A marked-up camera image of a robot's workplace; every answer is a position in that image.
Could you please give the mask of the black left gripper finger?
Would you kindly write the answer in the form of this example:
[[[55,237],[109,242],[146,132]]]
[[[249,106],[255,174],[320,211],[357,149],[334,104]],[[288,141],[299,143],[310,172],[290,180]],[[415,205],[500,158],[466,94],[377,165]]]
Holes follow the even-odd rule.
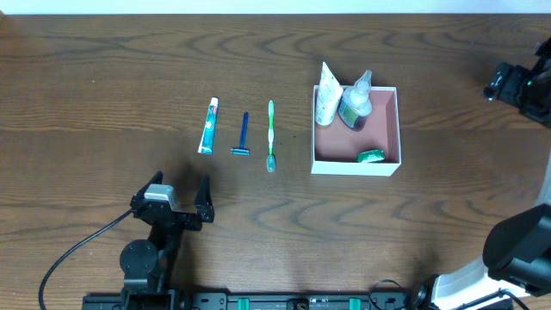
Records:
[[[195,196],[194,206],[201,222],[214,222],[214,205],[210,191],[209,176],[203,177],[200,188]]]
[[[161,184],[163,181],[163,172],[158,170],[154,176],[135,194],[137,199],[144,199],[145,192],[152,184]]]

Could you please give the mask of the teal Colgate toothpaste tube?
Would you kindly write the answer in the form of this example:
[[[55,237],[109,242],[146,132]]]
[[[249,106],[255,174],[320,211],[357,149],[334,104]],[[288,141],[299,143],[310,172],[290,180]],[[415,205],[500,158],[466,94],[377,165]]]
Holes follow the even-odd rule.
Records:
[[[201,142],[198,147],[200,154],[212,155],[214,151],[214,135],[219,108],[219,98],[214,96],[208,106],[207,117],[201,136]]]

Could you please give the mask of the blue disposable razor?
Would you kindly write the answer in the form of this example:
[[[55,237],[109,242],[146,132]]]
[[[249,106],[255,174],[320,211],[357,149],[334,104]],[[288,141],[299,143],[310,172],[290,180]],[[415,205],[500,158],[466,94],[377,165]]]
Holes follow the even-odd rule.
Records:
[[[244,112],[243,114],[243,120],[242,120],[242,126],[241,126],[241,132],[240,132],[240,139],[239,139],[239,145],[238,147],[234,147],[231,149],[232,155],[238,155],[238,156],[249,156],[250,151],[245,148],[245,142],[246,142],[246,134],[248,130],[248,120],[249,120],[249,113]]]

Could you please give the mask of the green white toothbrush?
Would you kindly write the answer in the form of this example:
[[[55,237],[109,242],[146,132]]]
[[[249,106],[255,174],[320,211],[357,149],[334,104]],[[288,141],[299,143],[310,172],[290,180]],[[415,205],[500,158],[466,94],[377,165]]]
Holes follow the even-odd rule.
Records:
[[[274,146],[274,140],[275,140],[275,131],[274,131],[275,104],[272,100],[269,101],[268,115],[269,115],[269,129],[268,129],[269,154],[266,159],[266,166],[267,166],[268,172],[274,172],[276,170],[276,160],[273,153],[273,146]]]

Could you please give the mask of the white lotion tube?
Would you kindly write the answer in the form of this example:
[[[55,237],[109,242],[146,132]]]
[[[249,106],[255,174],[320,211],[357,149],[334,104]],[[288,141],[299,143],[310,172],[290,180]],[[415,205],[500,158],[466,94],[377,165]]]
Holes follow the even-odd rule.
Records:
[[[315,121],[319,126],[328,127],[333,123],[343,92],[344,89],[323,62],[315,105]]]

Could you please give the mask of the green white soap box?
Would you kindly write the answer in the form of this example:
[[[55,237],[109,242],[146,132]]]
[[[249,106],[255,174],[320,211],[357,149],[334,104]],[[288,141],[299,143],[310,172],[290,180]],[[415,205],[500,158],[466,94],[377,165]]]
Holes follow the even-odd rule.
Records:
[[[372,164],[383,162],[385,159],[386,155],[384,151],[376,149],[359,153],[356,157],[356,162],[359,164]]]

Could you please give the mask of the clear pump soap bottle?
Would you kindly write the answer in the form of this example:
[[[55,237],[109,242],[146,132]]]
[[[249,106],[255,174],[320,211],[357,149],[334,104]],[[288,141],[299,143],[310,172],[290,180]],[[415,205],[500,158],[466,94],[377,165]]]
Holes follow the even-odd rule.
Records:
[[[355,82],[347,87],[342,94],[337,113],[341,121],[349,129],[361,131],[373,107],[369,99],[371,91],[372,71],[367,70]]]

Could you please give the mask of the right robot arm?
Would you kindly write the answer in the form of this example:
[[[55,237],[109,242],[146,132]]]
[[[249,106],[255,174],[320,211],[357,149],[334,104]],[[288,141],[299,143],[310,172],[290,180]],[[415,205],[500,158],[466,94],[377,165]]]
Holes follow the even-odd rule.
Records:
[[[520,115],[550,126],[550,43],[538,45],[527,69],[502,62],[483,95],[505,102]],[[521,299],[550,292],[550,178],[534,207],[499,222],[481,257],[459,270],[433,276],[409,297],[410,309],[525,308]]]

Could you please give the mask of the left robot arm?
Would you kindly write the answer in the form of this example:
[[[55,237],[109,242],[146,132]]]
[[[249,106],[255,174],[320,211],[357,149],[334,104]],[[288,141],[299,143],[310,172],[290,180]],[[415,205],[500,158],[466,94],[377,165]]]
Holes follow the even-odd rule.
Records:
[[[194,213],[176,209],[176,192],[157,172],[130,201],[131,214],[151,227],[147,239],[136,239],[120,255],[124,272],[123,309],[178,309],[186,295],[170,287],[171,274],[185,231],[200,231],[214,221],[210,179],[204,177],[194,199]]]

